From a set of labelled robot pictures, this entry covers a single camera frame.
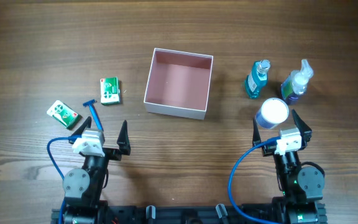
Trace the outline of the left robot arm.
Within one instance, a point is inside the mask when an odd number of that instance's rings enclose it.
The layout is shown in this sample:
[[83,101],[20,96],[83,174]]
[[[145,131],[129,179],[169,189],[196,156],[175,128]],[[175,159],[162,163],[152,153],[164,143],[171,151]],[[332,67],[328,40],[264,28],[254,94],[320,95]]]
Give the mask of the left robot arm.
[[59,223],[107,223],[108,203],[101,192],[108,182],[108,164],[131,154],[127,121],[123,121],[117,148],[104,147],[104,133],[91,128],[91,117],[69,137],[73,152],[85,158],[79,169],[70,170],[63,179],[64,202]]

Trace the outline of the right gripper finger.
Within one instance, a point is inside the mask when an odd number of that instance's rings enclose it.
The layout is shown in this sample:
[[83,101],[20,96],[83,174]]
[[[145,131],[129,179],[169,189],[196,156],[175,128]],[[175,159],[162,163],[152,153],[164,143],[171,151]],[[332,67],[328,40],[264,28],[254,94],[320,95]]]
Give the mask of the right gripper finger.
[[261,137],[260,137],[260,133],[259,133],[258,124],[257,124],[256,119],[253,118],[252,122],[253,122],[252,145],[256,146],[256,145],[259,145],[262,142],[262,140],[261,140]]
[[302,137],[311,137],[312,129],[299,117],[295,110],[291,111],[295,126],[299,129]]

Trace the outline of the blue mouthwash bottle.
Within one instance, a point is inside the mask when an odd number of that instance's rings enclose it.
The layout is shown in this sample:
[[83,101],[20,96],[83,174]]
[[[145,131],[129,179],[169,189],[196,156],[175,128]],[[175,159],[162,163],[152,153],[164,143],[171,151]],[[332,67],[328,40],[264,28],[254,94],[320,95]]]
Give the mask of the blue mouthwash bottle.
[[261,60],[254,62],[251,72],[244,81],[245,90],[251,99],[258,98],[260,91],[268,82],[270,61]]

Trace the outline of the blue jar white lid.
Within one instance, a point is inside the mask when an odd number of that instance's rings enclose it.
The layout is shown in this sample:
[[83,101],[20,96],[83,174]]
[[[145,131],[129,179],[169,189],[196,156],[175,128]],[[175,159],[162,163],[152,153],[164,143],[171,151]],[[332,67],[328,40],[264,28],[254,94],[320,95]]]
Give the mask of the blue jar white lid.
[[269,98],[263,102],[255,115],[255,120],[262,128],[273,129],[286,121],[288,116],[289,108],[283,100]]

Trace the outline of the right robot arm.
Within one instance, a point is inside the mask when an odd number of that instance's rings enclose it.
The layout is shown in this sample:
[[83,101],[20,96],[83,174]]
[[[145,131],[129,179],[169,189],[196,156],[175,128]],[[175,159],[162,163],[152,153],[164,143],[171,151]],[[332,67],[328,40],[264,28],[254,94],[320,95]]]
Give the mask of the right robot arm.
[[312,129],[291,111],[294,128],[279,130],[277,142],[262,146],[262,155],[272,156],[281,197],[256,208],[251,214],[275,223],[327,223],[323,198],[325,172],[314,162],[301,162],[298,151],[306,148]]

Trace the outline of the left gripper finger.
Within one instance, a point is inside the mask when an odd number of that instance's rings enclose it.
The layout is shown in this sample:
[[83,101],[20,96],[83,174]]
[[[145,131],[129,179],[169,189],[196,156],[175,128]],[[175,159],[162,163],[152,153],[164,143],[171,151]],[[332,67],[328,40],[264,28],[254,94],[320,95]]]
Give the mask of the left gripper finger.
[[129,142],[129,135],[127,130],[127,121],[124,120],[121,130],[117,139],[117,145],[119,146],[119,150],[123,155],[131,154],[131,145]]
[[76,130],[74,131],[74,133],[69,137],[69,140],[68,142],[70,144],[73,144],[77,138],[79,138],[83,131],[86,129],[86,128],[90,128],[91,127],[91,123],[92,123],[92,119],[91,117],[87,117],[84,121],[84,123]]

